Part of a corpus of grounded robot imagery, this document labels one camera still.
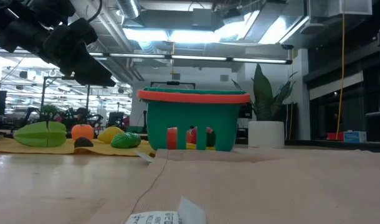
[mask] tan cloth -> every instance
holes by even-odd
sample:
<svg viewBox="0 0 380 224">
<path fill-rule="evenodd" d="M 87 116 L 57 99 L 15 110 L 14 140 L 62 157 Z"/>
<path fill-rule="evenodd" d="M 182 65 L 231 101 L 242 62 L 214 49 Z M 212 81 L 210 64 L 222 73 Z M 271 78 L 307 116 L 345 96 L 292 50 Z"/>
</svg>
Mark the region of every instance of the tan cloth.
<svg viewBox="0 0 380 224">
<path fill-rule="evenodd" d="M 90 223 L 176 210 L 181 196 L 206 211 L 208 224 L 380 223 L 380 153 L 241 151 L 159 150 L 133 187 Z"/>
</svg>

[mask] snake plant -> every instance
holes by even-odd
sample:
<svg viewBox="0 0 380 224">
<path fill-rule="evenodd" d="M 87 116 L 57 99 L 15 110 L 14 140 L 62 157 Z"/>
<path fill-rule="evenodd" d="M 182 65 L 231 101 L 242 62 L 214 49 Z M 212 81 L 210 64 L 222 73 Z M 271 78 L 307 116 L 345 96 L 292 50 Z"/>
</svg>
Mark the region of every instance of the snake plant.
<svg viewBox="0 0 380 224">
<path fill-rule="evenodd" d="M 262 73 L 262 68 L 260 65 L 257 64 L 254 78 L 251 78 L 254 83 L 255 96 L 255 101 L 251 101 L 251 103 L 252 109 L 254 110 L 258 121 L 273 121 L 275 119 L 275 115 L 283 105 L 283 100 L 291 95 L 295 82 L 291 82 L 290 79 L 294 74 L 296 74 L 296 72 L 288 77 L 288 80 L 285 84 L 280 85 L 276 91 L 276 94 L 273 96 L 270 82 Z M 234 80 L 232 81 L 236 88 L 242 90 L 241 86 L 237 82 Z"/>
</svg>

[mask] cardboard box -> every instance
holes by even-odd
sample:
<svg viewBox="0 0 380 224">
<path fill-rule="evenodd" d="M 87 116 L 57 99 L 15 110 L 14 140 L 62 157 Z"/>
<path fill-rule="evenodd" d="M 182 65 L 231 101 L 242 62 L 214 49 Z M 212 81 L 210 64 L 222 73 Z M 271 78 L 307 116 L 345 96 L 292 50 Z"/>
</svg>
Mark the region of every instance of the cardboard box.
<svg viewBox="0 0 380 224">
<path fill-rule="evenodd" d="M 344 142 L 361 143 L 366 142 L 366 132 L 365 131 L 345 131 L 344 132 Z"/>
</svg>

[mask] yellow toy fruit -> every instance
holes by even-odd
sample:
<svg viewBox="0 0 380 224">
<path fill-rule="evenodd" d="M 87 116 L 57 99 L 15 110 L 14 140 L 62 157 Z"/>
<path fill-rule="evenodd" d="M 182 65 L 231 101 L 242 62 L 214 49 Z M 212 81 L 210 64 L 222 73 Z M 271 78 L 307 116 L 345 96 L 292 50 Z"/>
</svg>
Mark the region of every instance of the yellow toy fruit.
<svg viewBox="0 0 380 224">
<path fill-rule="evenodd" d="M 116 134 L 124 133 L 120 128 L 108 127 L 101 134 L 98 135 L 97 139 L 110 144 Z"/>
</svg>

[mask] toy fruit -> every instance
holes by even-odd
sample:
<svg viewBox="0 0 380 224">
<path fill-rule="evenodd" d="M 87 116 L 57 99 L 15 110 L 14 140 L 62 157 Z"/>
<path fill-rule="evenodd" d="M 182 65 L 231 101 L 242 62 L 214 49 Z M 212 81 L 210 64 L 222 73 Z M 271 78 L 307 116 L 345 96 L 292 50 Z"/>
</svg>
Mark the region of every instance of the toy fruit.
<svg viewBox="0 0 380 224">
<path fill-rule="evenodd" d="M 74 147 L 93 147 L 93 143 L 89 139 L 81 137 L 75 140 Z"/>
<path fill-rule="evenodd" d="M 80 137 L 92 140 L 94 135 L 93 128 L 89 124 L 77 124 L 71 129 L 73 140 L 77 140 Z"/>
<path fill-rule="evenodd" d="M 18 129 L 13 137 L 26 146 L 34 147 L 57 147 L 65 143 L 65 126 L 63 124 L 49 121 L 26 125 Z"/>
<path fill-rule="evenodd" d="M 207 127 L 207 133 L 211 133 L 211 132 L 212 132 L 212 129 L 210 127 Z M 192 136 L 191 143 L 197 144 L 197 127 L 191 130 L 191 136 Z"/>
<path fill-rule="evenodd" d="M 106 128 L 101 134 L 99 134 L 97 139 L 104 143 L 110 144 L 114 136 L 120 133 L 124 133 L 124 131 L 122 131 L 118 127 L 109 127 L 109 128 Z"/>
<path fill-rule="evenodd" d="M 186 141 L 191 143 L 192 135 L 191 131 L 186 132 Z M 168 128 L 167 132 L 167 148 L 168 149 L 177 149 L 178 142 L 178 128 Z"/>
<path fill-rule="evenodd" d="M 111 141 L 111 147 L 129 149 L 132 147 L 138 147 L 140 142 L 140 136 L 135 133 L 120 133 L 114 136 Z"/>
</svg>

